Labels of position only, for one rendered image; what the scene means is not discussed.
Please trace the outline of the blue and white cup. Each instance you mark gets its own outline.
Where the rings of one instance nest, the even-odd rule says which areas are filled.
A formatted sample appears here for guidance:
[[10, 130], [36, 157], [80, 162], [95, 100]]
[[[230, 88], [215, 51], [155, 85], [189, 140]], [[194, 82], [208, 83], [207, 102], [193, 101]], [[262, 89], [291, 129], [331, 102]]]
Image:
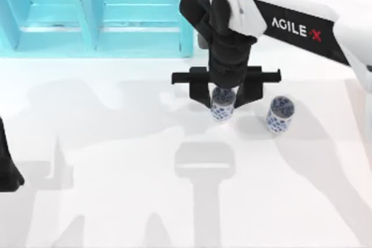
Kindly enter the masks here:
[[212, 91], [212, 116], [219, 122], [228, 120], [234, 112], [235, 92], [232, 89], [215, 87]]
[[270, 132], [282, 134], [289, 129], [295, 113], [295, 105], [287, 96], [276, 96], [270, 103], [266, 125]]

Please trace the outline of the light blue rack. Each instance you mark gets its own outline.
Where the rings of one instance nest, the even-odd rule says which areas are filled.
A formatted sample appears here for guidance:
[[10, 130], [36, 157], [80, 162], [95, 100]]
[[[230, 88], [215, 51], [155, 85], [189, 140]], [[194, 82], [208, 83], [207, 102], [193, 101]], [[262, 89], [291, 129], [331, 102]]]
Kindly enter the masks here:
[[190, 57], [180, 0], [0, 0], [0, 58]]

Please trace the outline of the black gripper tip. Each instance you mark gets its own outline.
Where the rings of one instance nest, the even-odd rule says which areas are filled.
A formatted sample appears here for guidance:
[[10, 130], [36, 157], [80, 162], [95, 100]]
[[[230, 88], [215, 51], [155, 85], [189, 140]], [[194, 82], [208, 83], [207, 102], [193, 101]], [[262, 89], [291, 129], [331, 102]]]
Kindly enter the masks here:
[[0, 192], [15, 192], [24, 183], [25, 179], [10, 155], [3, 120], [0, 117]]

